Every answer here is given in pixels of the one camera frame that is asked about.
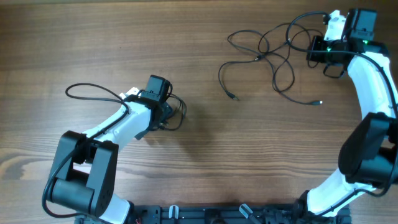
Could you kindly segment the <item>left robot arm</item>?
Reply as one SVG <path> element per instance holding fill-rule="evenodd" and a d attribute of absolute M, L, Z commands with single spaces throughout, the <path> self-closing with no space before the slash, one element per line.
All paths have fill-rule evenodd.
<path fill-rule="evenodd" d="M 163 123 L 171 110 L 172 84 L 151 75 L 146 88 L 110 102 L 120 109 L 83 133 L 65 132 L 59 140 L 42 208 L 54 218 L 82 217 L 100 223 L 139 223 L 134 204 L 114 194 L 119 151 Z"/>

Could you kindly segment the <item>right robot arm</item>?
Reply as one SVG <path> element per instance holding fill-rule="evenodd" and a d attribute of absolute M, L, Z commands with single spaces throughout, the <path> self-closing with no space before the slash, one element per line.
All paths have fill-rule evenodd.
<path fill-rule="evenodd" d="M 297 202 L 299 218 L 327 220 L 356 198 L 382 197 L 397 184 L 397 89 L 389 51 L 375 42 L 377 12 L 352 8 L 321 12 L 325 35 L 316 35 L 307 60 L 341 66 L 352 80 L 362 120 L 342 145 L 338 168 Z"/>

